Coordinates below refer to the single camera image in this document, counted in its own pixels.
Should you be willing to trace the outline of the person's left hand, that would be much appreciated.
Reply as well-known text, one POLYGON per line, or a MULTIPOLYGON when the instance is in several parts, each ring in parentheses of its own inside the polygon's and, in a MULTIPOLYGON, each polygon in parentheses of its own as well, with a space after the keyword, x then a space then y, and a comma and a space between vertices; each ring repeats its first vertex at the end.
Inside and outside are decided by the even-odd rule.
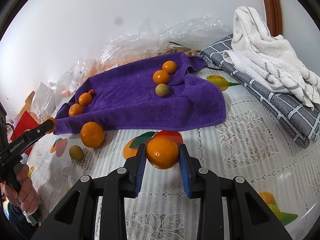
POLYGON ((8 184, 3 185, 3 192, 13 206, 20 206, 23 211, 31 213, 37 209, 39 197, 31 179, 28 177, 28 173, 28 165, 23 164, 16 178, 21 184, 19 193, 8 184))

